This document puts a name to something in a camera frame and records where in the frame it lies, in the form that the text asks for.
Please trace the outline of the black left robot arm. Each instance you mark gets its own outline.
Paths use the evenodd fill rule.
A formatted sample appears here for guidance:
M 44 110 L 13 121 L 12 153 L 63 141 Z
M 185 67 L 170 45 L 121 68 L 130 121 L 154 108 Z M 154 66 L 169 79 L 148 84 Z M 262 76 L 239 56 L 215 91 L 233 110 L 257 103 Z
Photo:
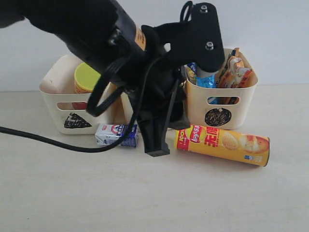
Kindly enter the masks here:
M 87 112 L 103 114 L 122 93 L 133 108 L 145 153 L 168 155 L 168 128 L 190 126 L 183 102 L 181 67 L 196 63 L 214 74 L 225 53 L 214 5 L 187 1 L 178 22 L 136 26 L 115 0 L 3 0 L 0 26 L 27 19 L 62 40 L 80 60 L 100 74 Z

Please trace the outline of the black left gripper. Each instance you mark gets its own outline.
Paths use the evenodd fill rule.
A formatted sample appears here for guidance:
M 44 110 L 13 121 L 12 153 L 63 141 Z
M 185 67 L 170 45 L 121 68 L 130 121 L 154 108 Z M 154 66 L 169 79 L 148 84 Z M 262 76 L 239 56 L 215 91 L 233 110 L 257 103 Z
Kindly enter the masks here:
M 170 154 L 167 128 L 189 127 L 181 84 L 180 66 L 194 62 L 208 73 L 220 70 L 224 60 L 223 41 L 216 7 L 207 2 L 186 2 L 180 21 L 158 27 L 114 24 L 108 34 L 110 45 L 117 45 L 130 57 L 112 78 L 126 87 L 144 142 L 152 157 Z M 170 43 L 167 52 L 164 44 Z

